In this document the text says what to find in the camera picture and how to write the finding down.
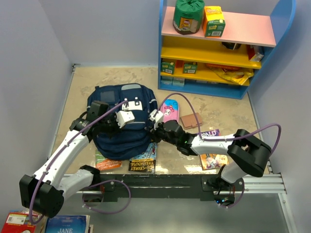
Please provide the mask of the navy blue school backpack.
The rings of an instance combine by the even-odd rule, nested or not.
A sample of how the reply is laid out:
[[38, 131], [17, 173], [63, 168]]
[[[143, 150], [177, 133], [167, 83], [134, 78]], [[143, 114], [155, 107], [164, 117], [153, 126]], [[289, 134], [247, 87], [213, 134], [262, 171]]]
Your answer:
[[138, 83], [97, 86], [87, 99], [87, 109], [96, 100], [106, 102], [110, 108], [127, 100], [135, 117], [134, 122], [126, 124], [119, 132], [100, 131], [93, 138], [97, 150], [104, 157], [119, 161], [144, 153], [151, 143], [149, 114], [158, 108], [153, 90]]

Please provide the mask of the small brown leather wallet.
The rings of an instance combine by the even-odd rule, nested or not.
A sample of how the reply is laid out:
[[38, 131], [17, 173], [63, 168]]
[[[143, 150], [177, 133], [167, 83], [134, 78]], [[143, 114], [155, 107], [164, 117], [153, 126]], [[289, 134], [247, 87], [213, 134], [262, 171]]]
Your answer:
[[199, 113], [182, 116], [180, 119], [184, 129], [196, 128], [198, 125], [201, 126], [203, 123]]

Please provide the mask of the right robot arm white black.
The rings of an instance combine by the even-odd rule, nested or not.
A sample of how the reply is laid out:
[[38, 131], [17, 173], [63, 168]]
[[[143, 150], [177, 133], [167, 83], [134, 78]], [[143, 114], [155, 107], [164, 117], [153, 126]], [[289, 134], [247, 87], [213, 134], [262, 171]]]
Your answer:
[[223, 191], [245, 175], [262, 177], [272, 152], [269, 145], [243, 129], [226, 136], [201, 138], [201, 134], [188, 133], [177, 121], [170, 120], [155, 123], [149, 129], [149, 135], [157, 143], [165, 141], [176, 146], [183, 155], [219, 154], [231, 157], [233, 162], [224, 165], [216, 179], [218, 188]]

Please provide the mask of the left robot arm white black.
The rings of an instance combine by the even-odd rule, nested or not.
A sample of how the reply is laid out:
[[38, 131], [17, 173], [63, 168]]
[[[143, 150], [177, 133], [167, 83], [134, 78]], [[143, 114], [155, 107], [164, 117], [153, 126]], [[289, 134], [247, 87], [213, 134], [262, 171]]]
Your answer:
[[104, 102], [95, 101], [86, 117], [73, 121], [63, 142], [33, 175], [24, 175], [19, 181], [22, 206], [29, 210], [29, 220], [37, 224], [45, 216], [54, 217], [64, 201], [82, 188], [96, 190], [100, 187], [99, 170], [84, 165], [75, 174], [64, 178], [70, 164], [98, 133], [114, 133], [134, 120], [131, 112], [119, 110], [127, 105], [125, 100], [109, 108]]

